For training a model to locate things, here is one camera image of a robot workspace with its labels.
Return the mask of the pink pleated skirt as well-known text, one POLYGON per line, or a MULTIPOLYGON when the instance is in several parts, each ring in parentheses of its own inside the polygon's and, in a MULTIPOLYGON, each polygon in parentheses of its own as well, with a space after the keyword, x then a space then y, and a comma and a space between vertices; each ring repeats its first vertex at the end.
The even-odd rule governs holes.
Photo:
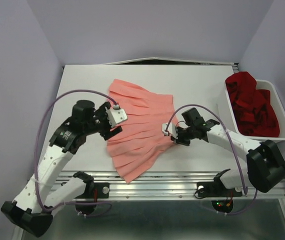
POLYGON ((108 90, 128 119, 121 124, 122 132, 108 140, 106 149, 117 173, 129 184, 173 146, 171 139, 164 136, 162 125, 178 122, 172 117, 174 97, 120 79, 115 79, 108 90))

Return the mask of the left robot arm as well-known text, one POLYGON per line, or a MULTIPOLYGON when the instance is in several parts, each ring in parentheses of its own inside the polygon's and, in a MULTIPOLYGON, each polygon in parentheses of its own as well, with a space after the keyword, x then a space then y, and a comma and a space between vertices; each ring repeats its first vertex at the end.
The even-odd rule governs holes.
POLYGON ((82 202, 93 212, 99 204, 94 178, 78 171, 59 189, 51 191, 65 165, 86 143, 87 136, 98 133, 109 140, 122 131, 121 123, 128 116, 119 105, 103 103, 98 109, 89 100, 79 100, 67 118, 49 140, 42 159, 36 159, 34 174, 23 190, 12 201, 5 201, 1 212, 16 226, 34 237, 43 236, 54 216, 66 205, 76 205, 78 196, 93 200, 82 202))

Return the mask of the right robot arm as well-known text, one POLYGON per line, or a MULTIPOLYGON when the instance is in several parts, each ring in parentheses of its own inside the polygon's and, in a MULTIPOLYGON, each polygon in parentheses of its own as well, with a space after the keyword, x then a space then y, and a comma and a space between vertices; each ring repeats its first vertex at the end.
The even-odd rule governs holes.
POLYGON ((245 137, 227 129, 218 117, 204 120, 194 104, 189 108, 181 114, 186 127, 172 123, 170 118, 162 124, 162 132, 175 145, 189 146, 198 139, 233 154, 237 169, 223 170, 214 177, 211 184, 216 194, 224 195, 237 188, 246 193, 248 187, 267 193, 285 179, 285 159, 274 141, 245 137))

